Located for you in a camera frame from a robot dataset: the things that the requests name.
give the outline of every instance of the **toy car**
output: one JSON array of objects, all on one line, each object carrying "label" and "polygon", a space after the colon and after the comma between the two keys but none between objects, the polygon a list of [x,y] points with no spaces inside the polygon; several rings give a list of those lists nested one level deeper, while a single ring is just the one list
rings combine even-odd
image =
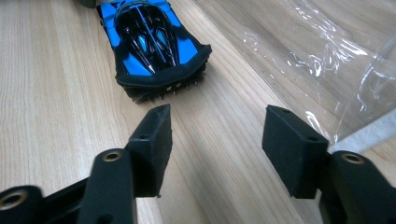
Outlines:
[{"label": "toy car", "polygon": [[116,60],[116,80],[137,103],[203,78],[212,49],[180,23],[166,0],[96,7]]}]

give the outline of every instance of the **screw hole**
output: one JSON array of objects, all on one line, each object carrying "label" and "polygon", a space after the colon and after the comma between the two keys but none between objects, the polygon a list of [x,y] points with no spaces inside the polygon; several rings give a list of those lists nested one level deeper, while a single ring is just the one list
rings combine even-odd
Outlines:
[{"label": "screw hole", "polygon": [[317,139],[316,137],[312,137],[312,136],[309,136],[308,139],[311,140],[311,141],[313,141],[313,142],[318,141],[318,139]]},{"label": "screw hole", "polygon": [[0,199],[0,211],[8,210],[23,203],[27,198],[27,191],[17,190]]},{"label": "screw hole", "polygon": [[113,216],[110,214],[101,215],[98,220],[97,224],[109,224],[113,221]]},{"label": "screw hole", "polygon": [[364,164],[364,160],[361,157],[356,156],[354,154],[345,153],[342,155],[342,158],[351,163]]},{"label": "screw hole", "polygon": [[118,151],[112,151],[103,156],[104,161],[116,161],[119,158],[121,158],[121,154]]}]

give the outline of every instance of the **transparent plastic wrap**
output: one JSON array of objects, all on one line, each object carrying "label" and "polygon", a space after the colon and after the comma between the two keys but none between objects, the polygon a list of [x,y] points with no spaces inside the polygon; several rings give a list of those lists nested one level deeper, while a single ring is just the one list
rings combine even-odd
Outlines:
[{"label": "transparent plastic wrap", "polygon": [[285,105],[333,144],[396,107],[392,0],[197,0]]}]

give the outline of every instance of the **wooden table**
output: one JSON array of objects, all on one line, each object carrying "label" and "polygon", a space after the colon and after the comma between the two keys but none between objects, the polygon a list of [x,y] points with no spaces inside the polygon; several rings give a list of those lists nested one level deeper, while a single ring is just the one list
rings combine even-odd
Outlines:
[{"label": "wooden table", "polygon": [[261,149],[265,107],[283,103],[192,0],[172,7],[212,45],[205,80],[137,105],[115,81],[94,10],[1,1],[0,190],[48,195],[85,178],[95,155],[124,147],[152,107],[171,104],[162,197],[137,200],[139,223],[320,223],[317,202],[291,199]]}]

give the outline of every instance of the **blue toy car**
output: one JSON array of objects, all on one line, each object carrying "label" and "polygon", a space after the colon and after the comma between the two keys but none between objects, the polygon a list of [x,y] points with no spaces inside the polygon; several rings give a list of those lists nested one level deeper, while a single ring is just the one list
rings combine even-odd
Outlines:
[{"label": "blue toy car", "polygon": [[115,0],[96,7],[116,60],[116,80],[136,102],[203,78],[212,49],[180,23],[166,0]]}]

